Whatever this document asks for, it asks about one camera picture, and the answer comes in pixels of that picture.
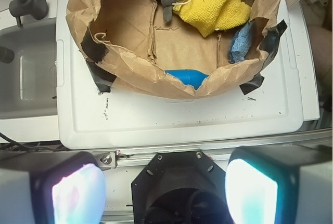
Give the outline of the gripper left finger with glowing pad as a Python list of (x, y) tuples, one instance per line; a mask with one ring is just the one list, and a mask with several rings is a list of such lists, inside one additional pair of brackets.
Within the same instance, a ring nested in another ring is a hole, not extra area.
[(1, 223), (100, 223), (105, 203), (89, 152), (1, 152)]

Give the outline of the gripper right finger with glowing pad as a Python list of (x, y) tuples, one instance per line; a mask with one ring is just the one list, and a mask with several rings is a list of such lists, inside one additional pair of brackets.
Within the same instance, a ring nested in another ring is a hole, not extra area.
[(237, 147), (225, 193), (235, 223), (332, 223), (332, 147)]

